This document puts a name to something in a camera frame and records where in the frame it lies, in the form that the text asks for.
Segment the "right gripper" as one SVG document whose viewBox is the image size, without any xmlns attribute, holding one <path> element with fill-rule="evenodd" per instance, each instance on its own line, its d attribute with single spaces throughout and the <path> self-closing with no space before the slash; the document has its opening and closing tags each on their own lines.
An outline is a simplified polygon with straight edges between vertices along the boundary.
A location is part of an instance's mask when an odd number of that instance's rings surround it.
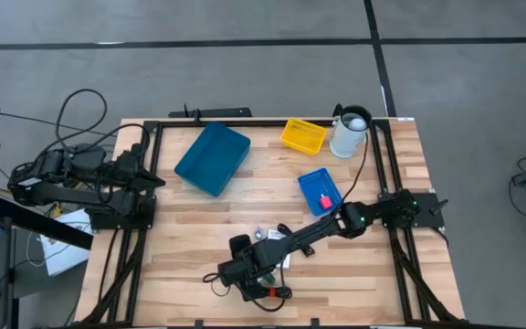
<svg viewBox="0 0 526 329">
<path fill-rule="evenodd" d="M 249 235 L 229 240 L 232 259 L 218 265 L 218 277 L 225 287 L 237 286 L 245 302 L 267 297 L 286 299 L 286 289 L 267 288 L 259 281 L 276 269 L 286 252 L 286 239 L 264 239 L 252 243 Z"/>
</svg>

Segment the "teal plastic bin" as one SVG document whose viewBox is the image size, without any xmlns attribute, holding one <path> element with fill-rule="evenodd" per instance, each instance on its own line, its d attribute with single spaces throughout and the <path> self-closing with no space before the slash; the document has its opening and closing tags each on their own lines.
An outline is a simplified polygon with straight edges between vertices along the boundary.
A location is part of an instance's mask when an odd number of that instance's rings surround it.
<svg viewBox="0 0 526 329">
<path fill-rule="evenodd" d="M 218 122 L 207 124 L 180 162 L 177 175 L 209 196 L 226 188 L 250 149 L 250 139 Z"/>
</svg>

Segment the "black desk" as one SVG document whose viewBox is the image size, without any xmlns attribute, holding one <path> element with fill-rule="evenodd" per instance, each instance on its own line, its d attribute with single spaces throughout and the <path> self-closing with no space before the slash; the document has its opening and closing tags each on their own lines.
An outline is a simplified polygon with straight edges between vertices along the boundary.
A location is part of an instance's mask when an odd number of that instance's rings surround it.
<svg viewBox="0 0 526 329">
<path fill-rule="evenodd" d="M 29 230 L 54 240 L 88 250 L 91 248 L 93 236 L 67 224 L 58 222 L 53 218 L 35 213 L 1 197 L 0 222 L 3 225 L 3 232 L 7 236 L 6 267 L 3 276 L 0 278 L 0 303 L 3 304 L 2 311 L 5 319 L 0 327 L 3 327 L 5 324 L 7 329 L 17 329 L 19 300 L 14 297 L 14 284 L 15 269 L 19 264 L 15 264 L 16 235 L 13 233 L 12 227 L 15 226 Z"/>
</svg>

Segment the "black electronics box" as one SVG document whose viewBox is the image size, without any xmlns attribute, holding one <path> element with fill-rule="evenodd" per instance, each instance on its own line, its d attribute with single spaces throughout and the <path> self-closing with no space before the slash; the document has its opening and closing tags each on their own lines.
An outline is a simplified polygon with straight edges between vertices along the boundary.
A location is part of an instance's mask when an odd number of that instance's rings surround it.
<svg viewBox="0 0 526 329">
<path fill-rule="evenodd" d="M 171 111 L 168 113 L 169 118 L 235 118 L 235 117 L 252 117 L 252 112 L 248 107 L 238 108 L 221 108 L 221 109 L 194 109 L 183 111 Z"/>
</svg>

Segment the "white cylindrical container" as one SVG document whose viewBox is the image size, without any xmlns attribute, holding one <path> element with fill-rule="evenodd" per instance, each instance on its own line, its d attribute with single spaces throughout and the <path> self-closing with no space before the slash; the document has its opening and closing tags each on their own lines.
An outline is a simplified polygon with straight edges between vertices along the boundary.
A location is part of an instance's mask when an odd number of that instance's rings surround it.
<svg viewBox="0 0 526 329">
<path fill-rule="evenodd" d="M 335 106 L 333 117 L 333 129 L 329 143 L 331 152 L 339 158 L 350 158 L 357 153 L 359 145 L 366 142 L 367 133 L 373 121 L 372 114 L 360 105 L 344 107 L 338 103 Z M 366 120 L 368 128 L 364 132 L 349 129 L 349 121 L 354 117 L 362 117 Z"/>
</svg>

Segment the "black aluminium table frame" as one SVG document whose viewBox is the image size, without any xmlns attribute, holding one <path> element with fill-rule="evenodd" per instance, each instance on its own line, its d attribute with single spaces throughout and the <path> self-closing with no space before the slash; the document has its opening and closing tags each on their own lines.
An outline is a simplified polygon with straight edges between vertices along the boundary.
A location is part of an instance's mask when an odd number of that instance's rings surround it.
<svg viewBox="0 0 526 329">
<path fill-rule="evenodd" d="M 165 186 L 156 191 L 157 212 L 149 230 L 135 297 L 136 326 L 256 325 L 280 329 L 309 325 L 400 324 L 403 320 L 387 230 L 370 226 L 357 239 L 333 237 L 315 245 L 314 256 L 295 253 L 286 282 L 287 302 L 244 302 L 237 290 L 203 277 L 230 257 L 228 241 L 256 228 L 285 223 L 292 229 L 313 221 L 298 177 L 326 168 L 352 201 L 373 203 L 398 184 L 415 193 L 432 185 L 415 121 L 392 119 L 378 138 L 382 161 L 370 146 L 349 159 L 328 148 L 306 155 L 280 140 L 278 118 L 236 120 L 234 128 L 250 139 L 249 153 L 223 194 L 211 197 L 183 181 L 176 164 L 200 133 L 189 120 L 171 120 L 156 159 Z M 399 174 L 399 180 L 393 179 Z"/>
</svg>

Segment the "yellow plastic basket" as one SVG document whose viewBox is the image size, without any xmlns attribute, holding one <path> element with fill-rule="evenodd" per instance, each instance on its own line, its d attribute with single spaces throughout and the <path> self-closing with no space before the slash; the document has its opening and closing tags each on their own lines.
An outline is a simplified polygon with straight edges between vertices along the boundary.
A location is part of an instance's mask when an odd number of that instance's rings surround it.
<svg viewBox="0 0 526 329">
<path fill-rule="evenodd" d="M 280 136 L 281 142 L 293 150 L 315 155 L 323 145 L 327 130 L 302 119 L 290 117 Z"/>
</svg>

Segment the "white box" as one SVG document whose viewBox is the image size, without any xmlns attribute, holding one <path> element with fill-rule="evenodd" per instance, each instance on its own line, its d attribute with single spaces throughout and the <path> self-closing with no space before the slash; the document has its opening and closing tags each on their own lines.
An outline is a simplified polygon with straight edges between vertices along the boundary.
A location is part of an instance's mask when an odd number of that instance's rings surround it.
<svg viewBox="0 0 526 329">
<path fill-rule="evenodd" d="M 89 215 L 84 209 L 67 213 L 56 218 L 56 221 L 68 224 L 85 233 L 90 234 L 92 232 Z M 43 248 L 47 274 L 49 276 L 57 276 L 89 259 L 88 249 L 69 245 L 65 242 L 45 237 L 44 235 L 41 235 L 39 240 Z"/>
</svg>

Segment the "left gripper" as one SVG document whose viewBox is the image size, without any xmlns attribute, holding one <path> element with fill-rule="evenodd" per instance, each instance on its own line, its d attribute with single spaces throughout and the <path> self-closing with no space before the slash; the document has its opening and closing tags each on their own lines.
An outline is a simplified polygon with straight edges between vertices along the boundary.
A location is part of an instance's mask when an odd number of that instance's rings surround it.
<svg viewBox="0 0 526 329">
<path fill-rule="evenodd" d="M 141 151 L 124 151 L 115 160 L 115 185 L 154 190 L 165 186 L 158 175 L 144 169 Z"/>
</svg>

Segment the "blue plastic basket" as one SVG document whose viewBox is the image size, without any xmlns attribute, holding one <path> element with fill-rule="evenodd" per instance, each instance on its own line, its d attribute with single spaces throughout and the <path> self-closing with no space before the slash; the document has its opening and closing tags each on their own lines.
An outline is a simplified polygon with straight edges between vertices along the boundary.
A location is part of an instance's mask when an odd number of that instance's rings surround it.
<svg viewBox="0 0 526 329">
<path fill-rule="evenodd" d="M 326 168 L 321 168 L 300 176 L 298 178 L 298 183 L 311 213 L 316 217 L 331 212 L 342 202 L 342 194 Z M 323 210 L 321 208 L 321 195 L 329 196 L 331 198 L 333 207 L 330 210 Z"/>
</svg>

